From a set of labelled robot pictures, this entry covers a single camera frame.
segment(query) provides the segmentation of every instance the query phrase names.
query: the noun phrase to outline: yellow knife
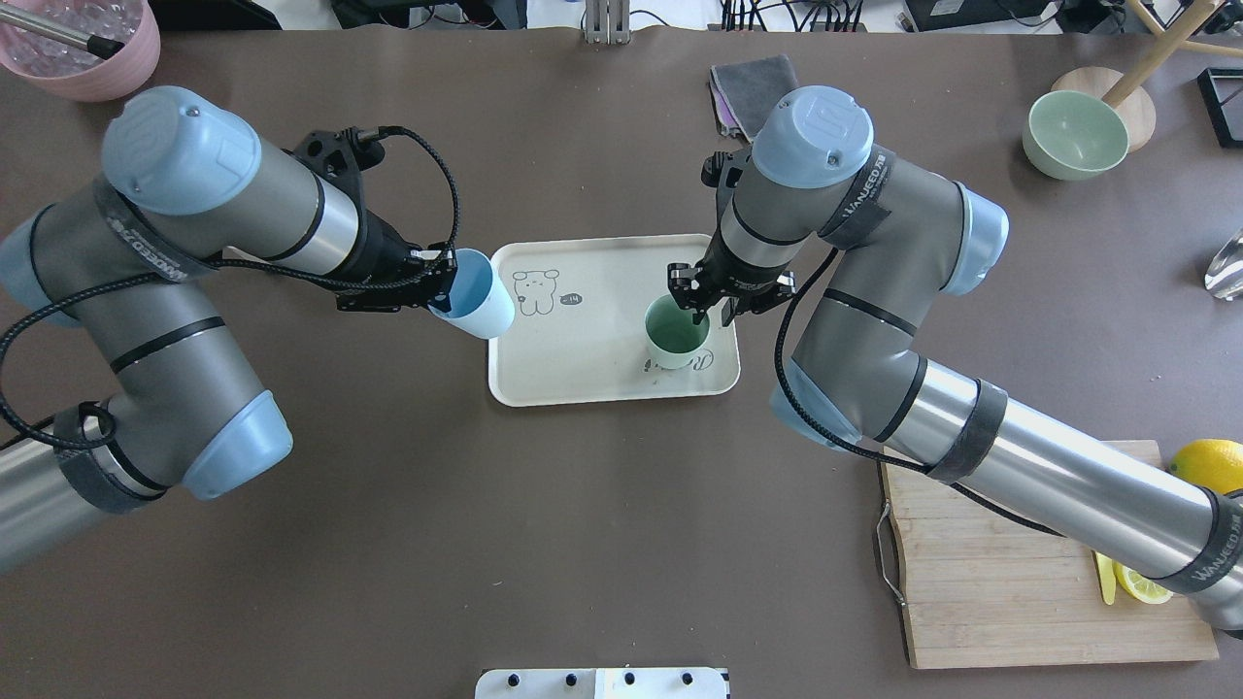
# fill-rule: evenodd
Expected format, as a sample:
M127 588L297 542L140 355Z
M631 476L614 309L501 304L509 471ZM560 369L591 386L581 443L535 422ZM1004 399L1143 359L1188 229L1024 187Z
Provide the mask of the yellow knife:
M1114 560L1093 551L1096 558L1096 577L1100 578L1100 597L1106 604L1114 603L1114 593L1117 592L1117 578L1114 577Z

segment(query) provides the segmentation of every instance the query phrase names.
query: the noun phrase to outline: lemon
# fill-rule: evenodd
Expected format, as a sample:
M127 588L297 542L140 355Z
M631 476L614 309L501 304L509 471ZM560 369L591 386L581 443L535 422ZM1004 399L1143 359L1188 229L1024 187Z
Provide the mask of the lemon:
M1160 604L1162 602L1168 602L1170 598L1173 597L1173 592L1170 592L1117 561L1114 561L1114 577L1117 578L1117 583L1122 586L1122 590L1127 591L1131 597L1135 597L1145 604Z
M1197 439L1173 455L1170 473L1229 495L1243 489L1243 444L1229 439Z

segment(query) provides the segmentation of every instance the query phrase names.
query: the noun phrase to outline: green bowl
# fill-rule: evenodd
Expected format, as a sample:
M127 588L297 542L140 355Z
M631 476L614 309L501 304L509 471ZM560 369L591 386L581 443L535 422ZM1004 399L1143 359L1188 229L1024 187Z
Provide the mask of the green bowl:
M1096 177L1121 163L1129 147L1122 117L1085 92L1050 92L1027 113L1023 152L1038 170L1055 179Z

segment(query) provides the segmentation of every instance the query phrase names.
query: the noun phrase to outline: light blue joint cap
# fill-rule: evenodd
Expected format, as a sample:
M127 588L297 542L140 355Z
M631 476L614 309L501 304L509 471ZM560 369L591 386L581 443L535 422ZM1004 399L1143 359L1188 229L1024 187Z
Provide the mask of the light blue joint cap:
M42 211L26 219L26 223L17 226L17 230L9 234L9 238L0 243L0 285L4 285L9 296L21 303L27 311L37 311L52 302L39 284L35 275L35 260L30 254L30 236L35 230L35 221L44 215ZM47 316L47 320L65 327L78 327L80 322L62 312Z
M293 437L271 391L246 404L190 464L181 485L213 500L275 466L293 449Z
M764 177L794 189L850 179L868 163L871 117L835 87L799 87L777 103L756 136L751 160Z
M863 439L863 434L860 434L859 430L850 424L850 420L848 420L846 417L842 414L842 410L839 410L838 407L829 400L828 396L820 391L820 387L812 382L812 378L807 376L803 367L799 367L798 362L794 359L788 359L786 362L786 378L789 379L789 387L794 392L794 398L797 398L803 405L803 409L815 418L815 422L824 425L824 428L833 434L840 437L843 442L858 444L859 440ZM823 444L829 449L844 451L844 449L833 444L803 422L803 418L794 412L794 407L786 399L786 393L781 389L781 384L777 384L777 388L773 389L773 394L768 399L768 404L772 405L773 413L777 414L777 418L794 432L802 434L812 442L815 442L817 444Z
M956 182L962 193L962 243L958 261L950 281L941 289L951 296L962 296L979 286L1002 256L1009 236L1006 210Z
M140 92L108 124L103 174L143 209L169 216L227 203L259 172L261 141L237 116L184 87Z

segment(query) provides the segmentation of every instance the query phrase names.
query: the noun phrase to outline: pink bowl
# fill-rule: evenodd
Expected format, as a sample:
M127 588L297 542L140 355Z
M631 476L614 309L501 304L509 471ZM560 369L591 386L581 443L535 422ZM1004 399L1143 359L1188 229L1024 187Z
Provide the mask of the pink bowl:
M47 4L47 0L5 1L24 10L36 11ZM0 32L0 65L36 87L78 102L107 102L124 97L147 82L147 78L155 72L155 63L159 62L159 27L155 26L155 16L145 0L138 30L126 42L126 47L116 56L80 73L63 77L36 77L25 73L9 58L7 41L9 32Z

